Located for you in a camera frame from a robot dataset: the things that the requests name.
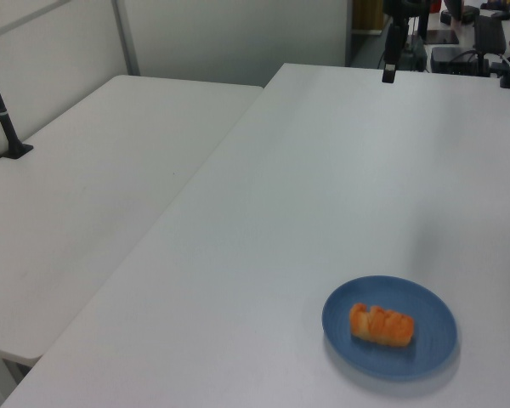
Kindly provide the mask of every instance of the white table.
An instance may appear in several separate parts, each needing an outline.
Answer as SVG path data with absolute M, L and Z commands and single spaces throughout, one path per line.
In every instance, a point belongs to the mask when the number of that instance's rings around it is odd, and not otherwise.
M 447 302 L 453 364 L 337 357 L 323 304 L 374 274 Z M 56 406 L 510 406 L 510 90 L 284 65 L 4 408 Z
M 481 0 L 467 0 L 465 4 L 478 7 L 485 3 Z M 444 2 L 442 2 L 442 9 L 445 9 Z M 480 10 L 481 15 L 491 16 L 496 13 L 494 10 Z M 502 28 L 504 30 L 504 37 L 507 39 L 507 51 L 505 52 L 505 58 L 510 57 L 510 20 L 502 22 Z M 462 47 L 462 48 L 472 48 L 474 41 L 474 27 L 473 23 L 463 25 L 458 21 L 452 20 L 451 26 L 443 24 L 440 22 L 440 13 L 434 13 L 429 15 L 428 20 L 428 30 L 451 30 L 457 34 L 457 38 L 459 39 L 459 44 L 438 44 L 438 45 L 427 45 L 425 46 L 425 50 L 427 51 L 427 69 L 431 70 L 431 53 L 433 52 L 434 47 Z M 493 54 L 487 54 L 485 58 L 491 63 L 493 62 L 501 62 L 501 59 Z
M 48 350 L 260 92 L 119 76 L 0 160 L 0 356 Z

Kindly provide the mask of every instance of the pastry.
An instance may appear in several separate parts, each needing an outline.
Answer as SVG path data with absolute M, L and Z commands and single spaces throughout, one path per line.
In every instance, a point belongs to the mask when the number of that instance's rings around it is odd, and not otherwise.
M 404 347 L 414 334 L 414 320 L 407 314 L 356 303 L 349 311 L 351 334 L 385 346 Z

